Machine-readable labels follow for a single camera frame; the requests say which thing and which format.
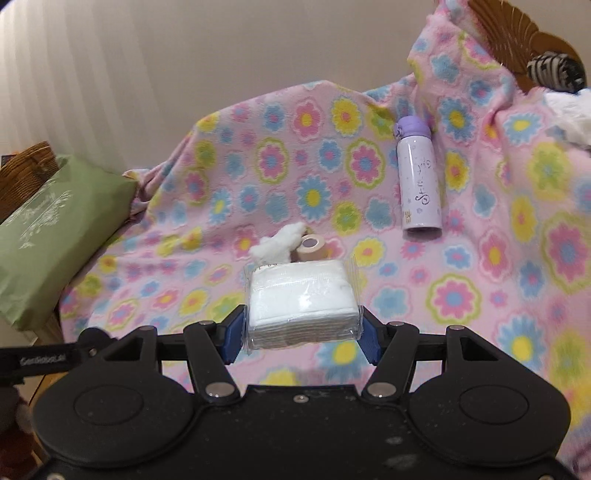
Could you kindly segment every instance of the metal screw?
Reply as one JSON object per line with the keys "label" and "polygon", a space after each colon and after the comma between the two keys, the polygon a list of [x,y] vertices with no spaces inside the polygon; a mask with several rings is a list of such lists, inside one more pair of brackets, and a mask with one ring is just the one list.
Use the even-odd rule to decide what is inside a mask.
{"label": "metal screw", "polygon": [[205,387],[205,393],[215,398],[229,397],[235,390],[234,385],[227,382],[214,382]]}
{"label": "metal screw", "polygon": [[310,397],[306,397],[305,395],[296,395],[294,397],[294,402],[295,403],[306,403],[309,399],[310,399]]}
{"label": "metal screw", "polygon": [[376,382],[372,383],[368,387],[368,393],[372,397],[384,398],[391,397],[396,393],[396,387],[391,383],[387,382]]}

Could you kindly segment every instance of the white fabric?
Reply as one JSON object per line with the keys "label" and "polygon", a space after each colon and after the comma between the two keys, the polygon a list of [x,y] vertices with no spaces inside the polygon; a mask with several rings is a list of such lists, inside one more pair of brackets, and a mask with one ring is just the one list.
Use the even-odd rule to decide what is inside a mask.
{"label": "white fabric", "polygon": [[583,148],[591,146],[591,90],[578,94],[548,92],[546,103],[556,114],[556,125],[566,135],[566,140]]}

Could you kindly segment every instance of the wicker basket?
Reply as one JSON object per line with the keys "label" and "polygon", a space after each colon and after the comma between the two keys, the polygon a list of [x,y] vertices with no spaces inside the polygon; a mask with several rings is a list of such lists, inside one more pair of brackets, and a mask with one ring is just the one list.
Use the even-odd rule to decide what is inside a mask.
{"label": "wicker basket", "polygon": [[49,143],[41,142],[19,153],[0,170],[0,223],[31,198],[57,172]]}

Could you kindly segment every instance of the blue flower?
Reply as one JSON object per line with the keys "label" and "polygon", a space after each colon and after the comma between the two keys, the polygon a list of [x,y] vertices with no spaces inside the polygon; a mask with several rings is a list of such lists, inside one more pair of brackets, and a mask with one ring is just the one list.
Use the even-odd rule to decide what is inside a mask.
{"label": "blue flower", "polygon": [[458,270],[466,270],[470,268],[472,263],[472,256],[470,252],[464,247],[449,247],[443,251],[447,265],[455,267]]}
{"label": "blue flower", "polygon": [[497,344],[508,355],[520,361],[530,370],[542,369],[544,332],[538,328],[535,319],[527,315],[517,315],[498,330]]}
{"label": "blue flower", "polygon": [[203,269],[205,268],[206,263],[203,260],[193,260],[189,262],[185,266],[184,275],[186,278],[195,278],[198,277]]}
{"label": "blue flower", "polygon": [[316,354],[318,365],[326,369],[326,382],[350,383],[361,377],[368,364],[361,348],[352,340],[323,343]]}
{"label": "blue flower", "polygon": [[221,143],[232,143],[232,139],[234,138],[234,131],[229,127],[222,128],[220,132],[220,142]]}
{"label": "blue flower", "polygon": [[156,330],[158,330],[159,332],[163,332],[166,326],[168,325],[169,321],[170,320],[168,319],[168,317],[160,316],[150,320],[150,325],[156,327]]}
{"label": "blue flower", "polygon": [[148,282],[146,285],[144,285],[144,288],[140,290],[139,294],[144,298],[151,297],[158,291],[159,288],[160,282],[152,280],[151,282]]}
{"label": "blue flower", "polygon": [[583,213],[591,213],[591,180],[583,180],[574,191],[577,205]]}
{"label": "blue flower", "polygon": [[290,217],[287,208],[287,199],[285,193],[270,193],[265,202],[265,212],[271,218],[271,222],[280,223]]}
{"label": "blue flower", "polygon": [[460,69],[455,63],[453,63],[453,60],[445,54],[433,57],[431,59],[431,67],[433,68],[433,74],[435,77],[447,83],[455,82],[457,76],[460,74]]}
{"label": "blue flower", "polygon": [[285,113],[281,105],[273,103],[267,105],[265,113],[263,113],[263,125],[267,130],[277,132],[283,128],[283,120],[285,120]]}
{"label": "blue flower", "polygon": [[541,117],[537,113],[516,113],[503,123],[509,143],[514,146],[530,143],[541,126]]}
{"label": "blue flower", "polygon": [[469,142],[472,140],[476,131],[473,123],[474,117],[461,100],[444,98],[439,104],[439,114],[445,127],[445,133],[452,135],[456,141]]}
{"label": "blue flower", "polygon": [[496,197],[486,186],[479,183],[474,188],[474,213],[480,217],[488,218],[496,205]]}
{"label": "blue flower", "polygon": [[297,189],[297,205],[308,222],[317,222],[325,218],[330,209],[330,190],[320,175],[300,180]]}
{"label": "blue flower", "polygon": [[408,312],[408,299],[401,288],[384,287],[372,300],[373,308],[381,320],[401,317]]}
{"label": "blue flower", "polygon": [[394,225],[394,217],[390,204],[386,200],[372,198],[365,209],[365,220],[377,232],[391,227]]}
{"label": "blue flower", "polygon": [[388,154],[388,163],[398,170],[398,152],[395,148]]}
{"label": "blue flower", "polygon": [[324,140],[319,151],[320,166],[328,172],[334,172],[343,166],[343,153],[337,142]]}
{"label": "blue flower", "polygon": [[399,99],[396,104],[396,118],[401,119],[409,115],[414,115],[414,107],[406,98]]}
{"label": "blue flower", "polygon": [[480,106],[485,106],[491,101],[493,89],[490,83],[484,80],[475,80],[469,86],[470,98]]}
{"label": "blue flower", "polygon": [[429,43],[423,37],[418,37],[413,45],[414,51],[424,52],[429,47]]}
{"label": "blue flower", "polygon": [[256,210],[260,195],[254,185],[246,185],[240,192],[240,208],[246,213],[252,213]]}
{"label": "blue flower", "polygon": [[519,269],[519,286],[526,299],[536,298],[544,286],[544,274],[541,267],[528,261]]}
{"label": "blue flower", "polygon": [[245,172],[242,156],[238,152],[230,152],[226,155],[226,173],[232,180],[239,179]]}
{"label": "blue flower", "polygon": [[397,271],[398,267],[393,262],[385,263],[379,268],[379,274],[383,277],[393,277]]}
{"label": "blue flower", "polygon": [[383,102],[390,96],[390,85],[368,90],[365,95],[373,98],[376,102]]}
{"label": "blue flower", "polygon": [[121,287],[121,280],[117,277],[110,278],[107,282],[107,288],[110,291],[117,291]]}
{"label": "blue flower", "polygon": [[224,188],[216,190],[212,195],[212,199],[209,201],[209,206],[209,223],[220,225],[225,222],[230,215],[230,208],[232,206],[230,191]]}
{"label": "blue flower", "polygon": [[174,201],[172,216],[174,226],[187,224],[187,206],[184,202]]}

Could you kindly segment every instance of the beige tape roll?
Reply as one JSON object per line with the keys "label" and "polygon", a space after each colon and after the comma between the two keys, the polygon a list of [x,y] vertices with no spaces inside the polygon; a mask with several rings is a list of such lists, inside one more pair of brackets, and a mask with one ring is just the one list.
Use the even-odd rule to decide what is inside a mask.
{"label": "beige tape roll", "polygon": [[329,256],[324,238],[320,235],[306,235],[301,239],[295,254],[300,262],[323,260]]}

